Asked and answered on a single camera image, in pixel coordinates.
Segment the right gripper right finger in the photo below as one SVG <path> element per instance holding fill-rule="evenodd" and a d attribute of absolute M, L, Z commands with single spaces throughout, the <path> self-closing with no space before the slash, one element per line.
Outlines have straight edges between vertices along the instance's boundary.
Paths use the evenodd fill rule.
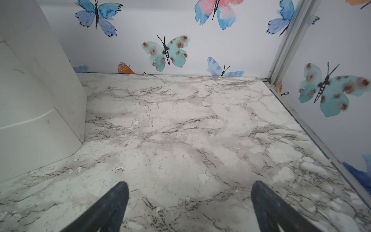
<path fill-rule="evenodd" d="M 254 182 L 251 200 L 261 232 L 320 231 L 262 181 Z"/>

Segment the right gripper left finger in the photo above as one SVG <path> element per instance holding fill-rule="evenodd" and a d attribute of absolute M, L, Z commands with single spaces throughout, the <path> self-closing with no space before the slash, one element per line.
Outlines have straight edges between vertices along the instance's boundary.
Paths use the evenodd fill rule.
<path fill-rule="evenodd" d="M 119 232 L 128 201 L 128 184 L 120 181 L 62 231 Z"/>

